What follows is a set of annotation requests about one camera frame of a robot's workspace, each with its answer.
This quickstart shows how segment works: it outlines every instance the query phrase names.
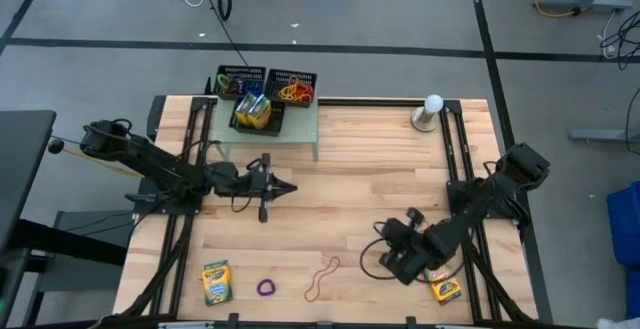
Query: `black basket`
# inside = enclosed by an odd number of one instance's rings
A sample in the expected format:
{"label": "black basket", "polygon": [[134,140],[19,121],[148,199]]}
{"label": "black basket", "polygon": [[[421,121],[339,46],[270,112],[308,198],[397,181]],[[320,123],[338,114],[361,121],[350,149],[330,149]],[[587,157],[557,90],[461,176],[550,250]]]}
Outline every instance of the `black basket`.
{"label": "black basket", "polygon": [[231,118],[229,119],[229,126],[241,133],[258,134],[268,136],[280,135],[282,129],[282,122],[284,121],[284,103],[271,102],[271,116],[269,122],[262,129],[256,129],[253,127],[246,127],[238,122],[236,119],[236,108],[240,105],[242,99],[236,100],[236,105],[233,106],[233,112],[231,112]]}
{"label": "black basket", "polygon": [[245,96],[245,93],[242,89],[238,93],[226,93],[220,83],[218,83],[218,75],[223,74],[231,78],[240,78],[245,84],[253,84],[259,83],[263,90],[264,86],[264,78],[267,74],[267,68],[265,67],[243,67],[243,66],[231,66],[231,65],[220,65],[218,67],[218,73],[215,78],[213,78],[213,94],[220,97],[220,99],[225,100],[236,100],[238,98],[242,98]]}
{"label": "black basket", "polygon": [[[280,90],[289,85],[289,78],[296,76],[299,84],[311,85],[313,93],[311,93],[311,101],[291,101],[280,98]],[[308,108],[315,100],[316,96],[316,81],[318,80],[318,74],[294,72],[290,70],[271,69],[269,70],[269,76],[267,77],[267,86],[264,91],[264,95],[271,99],[271,102],[282,102],[290,105],[300,106]]]}

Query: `wooden table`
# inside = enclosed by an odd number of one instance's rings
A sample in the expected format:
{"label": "wooden table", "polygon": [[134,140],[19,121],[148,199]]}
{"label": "wooden table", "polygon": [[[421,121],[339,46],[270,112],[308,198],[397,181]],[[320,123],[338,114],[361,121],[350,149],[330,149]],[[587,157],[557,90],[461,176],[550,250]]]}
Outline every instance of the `wooden table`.
{"label": "wooden table", "polygon": [[[188,96],[167,97],[156,140],[159,147],[180,152],[190,102]],[[461,103],[475,173],[485,176],[482,162],[500,157],[488,104],[485,100]],[[266,224],[257,220],[257,201],[244,212],[233,213],[229,199],[205,198],[192,232],[178,318],[226,320],[229,313],[240,313],[242,321],[402,323],[405,317],[415,316],[418,323],[471,323],[463,272],[457,276],[463,296],[440,306],[424,284],[376,281],[358,265],[362,248],[378,238],[372,229],[374,221],[406,220],[409,206],[417,207],[431,223],[450,216],[441,130],[428,134],[414,130],[409,123],[411,111],[409,107],[321,106],[319,162],[313,161],[305,146],[235,148],[231,160],[239,168],[270,152],[276,175],[297,184],[299,190],[271,205]],[[450,126],[457,148],[455,125]],[[460,153],[456,155],[464,178]],[[220,160],[215,149],[210,149],[208,159]],[[149,215],[138,225],[114,312],[128,307],[156,271],[166,221],[166,216]],[[499,219],[485,220],[485,228],[496,276],[523,311],[537,317],[517,228]],[[380,243],[366,255],[365,265],[371,272],[389,274],[377,264],[385,249]],[[340,258],[340,268],[322,280],[318,300],[306,302],[304,293],[313,274],[333,256]],[[234,299],[207,307],[201,271],[206,263],[222,259],[232,265]],[[458,252],[450,266],[460,261]],[[477,271],[476,277],[483,314],[489,318],[485,285]],[[172,278],[170,273],[165,288],[171,287]],[[256,285],[265,278],[275,282],[277,292],[263,298],[256,293]],[[161,312],[168,308],[169,291],[164,292]]]}

